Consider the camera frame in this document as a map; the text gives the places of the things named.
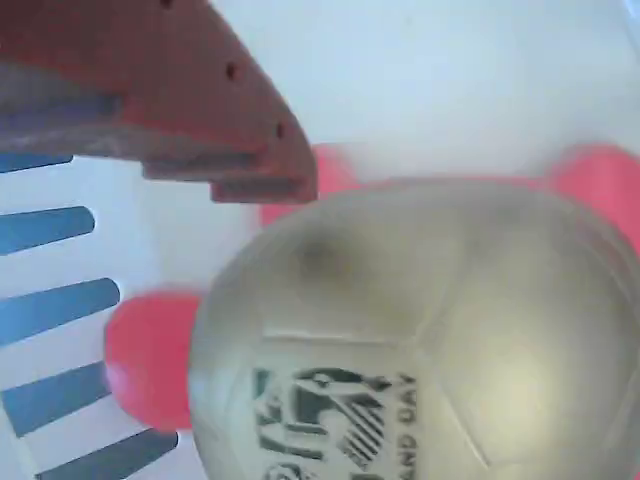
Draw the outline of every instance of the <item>ball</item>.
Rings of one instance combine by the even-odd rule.
[[[189,394],[210,478],[630,480],[640,269],[581,206],[491,181],[343,193],[216,279]]]
[[[114,398],[160,431],[191,428],[187,364],[199,303],[194,292],[148,292],[118,305],[105,328],[105,370]]]

